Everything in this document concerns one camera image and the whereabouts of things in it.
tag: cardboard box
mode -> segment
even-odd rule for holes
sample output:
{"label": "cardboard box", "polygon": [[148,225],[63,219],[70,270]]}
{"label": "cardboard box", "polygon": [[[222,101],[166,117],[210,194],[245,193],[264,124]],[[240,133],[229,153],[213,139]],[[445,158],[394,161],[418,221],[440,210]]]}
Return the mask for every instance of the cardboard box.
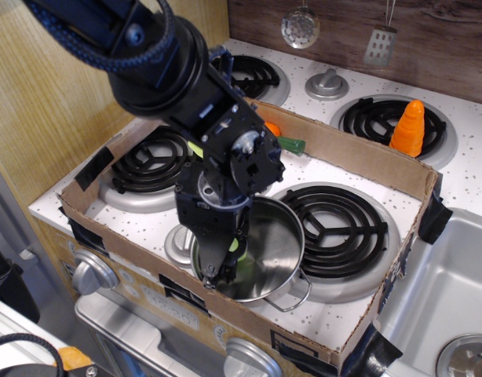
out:
{"label": "cardboard box", "polygon": [[202,282],[190,273],[177,268],[149,250],[131,243],[121,234],[86,215],[89,206],[98,197],[97,177],[124,156],[138,141],[150,134],[159,122],[136,119],[131,127],[126,128],[107,143],[61,194],[64,213],[75,223],[96,235],[105,250],[148,271],[157,280],[159,276],[165,276],[192,295],[201,298],[208,316],[218,317],[221,321],[230,324],[239,330],[239,333],[246,335],[247,339],[256,339],[260,342],[259,344],[264,345],[263,348],[271,351],[270,354],[277,355],[277,352],[273,351],[281,351],[279,346],[284,343],[285,346],[290,345],[292,349],[297,350],[300,356],[307,355],[318,363],[329,364],[332,371],[330,375],[334,373],[345,375],[346,372],[341,372],[341,369],[355,348],[359,344],[359,347],[364,346],[366,339],[362,339],[362,336],[372,329],[371,324],[378,315],[391,284],[400,273],[400,266],[407,257],[413,235],[420,226],[423,214],[431,202],[430,199],[434,196],[433,191],[437,189],[439,176],[431,167],[378,143],[346,134],[319,121],[306,119],[275,106],[258,102],[257,106],[257,112],[261,117],[277,124],[283,135],[305,140],[306,153],[310,156],[404,192],[421,202],[411,230],[400,245],[399,254],[393,260],[384,282],[379,285],[367,311],[360,316],[347,342],[338,350],[331,350],[304,335],[288,331],[217,291],[207,290]]}

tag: stainless steel pot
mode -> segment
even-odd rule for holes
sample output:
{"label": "stainless steel pot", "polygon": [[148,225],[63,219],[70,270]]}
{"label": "stainless steel pot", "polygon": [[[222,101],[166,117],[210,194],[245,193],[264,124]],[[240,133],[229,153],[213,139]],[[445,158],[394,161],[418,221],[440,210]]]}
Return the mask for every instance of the stainless steel pot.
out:
{"label": "stainless steel pot", "polygon": [[[216,289],[237,302],[264,299],[282,312],[299,307],[309,296],[312,283],[299,267],[304,255],[304,230],[295,213],[279,200],[256,196],[247,244],[234,281],[226,284],[221,280]],[[202,280],[197,242],[191,251],[191,262],[195,276]],[[276,305],[272,300],[287,294],[300,276],[309,285],[304,297],[290,308]]]}

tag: hanging strainer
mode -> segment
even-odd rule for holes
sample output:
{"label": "hanging strainer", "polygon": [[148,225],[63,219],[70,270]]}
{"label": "hanging strainer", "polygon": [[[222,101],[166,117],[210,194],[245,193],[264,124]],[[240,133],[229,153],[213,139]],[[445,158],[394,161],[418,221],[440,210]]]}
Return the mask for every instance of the hanging strainer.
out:
{"label": "hanging strainer", "polygon": [[320,20],[302,1],[302,6],[292,9],[281,21],[281,34],[285,41],[295,49],[310,47],[320,35]]}

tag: braided cable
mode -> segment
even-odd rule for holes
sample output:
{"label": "braided cable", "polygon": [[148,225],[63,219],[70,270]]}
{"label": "braided cable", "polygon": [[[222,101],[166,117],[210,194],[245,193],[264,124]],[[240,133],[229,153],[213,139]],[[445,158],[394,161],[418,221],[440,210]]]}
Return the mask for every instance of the braided cable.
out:
{"label": "braided cable", "polygon": [[65,24],[48,10],[25,0],[26,5],[35,18],[62,45],[69,53],[84,63],[106,72],[117,73],[127,69],[139,67],[144,64],[158,63],[163,54],[173,41],[175,34],[174,15],[166,0],[157,0],[165,17],[165,29],[161,39],[144,53],[135,57],[114,58],[107,57],[98,52],[89,43],[69,29]]}
{"label": "braided cable", "polygon": [[46,350],[48,350],[54,357],[54,360],[56,361],[57,364],[57,377],[64,377],[64,369],[63,369],[63,361],[61,360],[61,356],[50,343],[48,343],[46,340],[39,338],[36,335],[33,334],[27,334],[27,333],[15,333],[15,334],[8,334],[8,335],[3,335],[0,337],[0,346],[6,344],[6,343],[11,343],[11,342],[16,342],[19,340],[23,340],[25,342],[33,342],[37,343],[40,346],[44,347]]}

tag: orange object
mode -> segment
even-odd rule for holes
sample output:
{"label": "orange object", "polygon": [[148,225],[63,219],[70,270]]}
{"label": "orange object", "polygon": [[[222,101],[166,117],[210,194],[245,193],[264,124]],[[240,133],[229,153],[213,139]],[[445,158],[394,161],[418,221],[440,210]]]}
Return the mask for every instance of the orange object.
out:
{"label": "orange object", "polygon": [[58,353],[60,354],[61,361],[63,361],[65,371],[87,367],[93,363],[88,356],[75,347],[59,348]]}
{"label": "orange object", "polygon": [[413,100],[405,108],[395,127],[389,146],[409,156],[417,157],[424,139],[424,104]]}
{"label": "orange object", "polygon": [[281,131],[279,130],[279,127],[278,127],[276,124],[274,124],[274,123],[269,123],[269,122],[265,122],[265,126],[266,126],[267,128],[269,128],[269,130],[270,130],[273,134],[275,134],[277,137],[278,137],[278,136],[281,136]]}

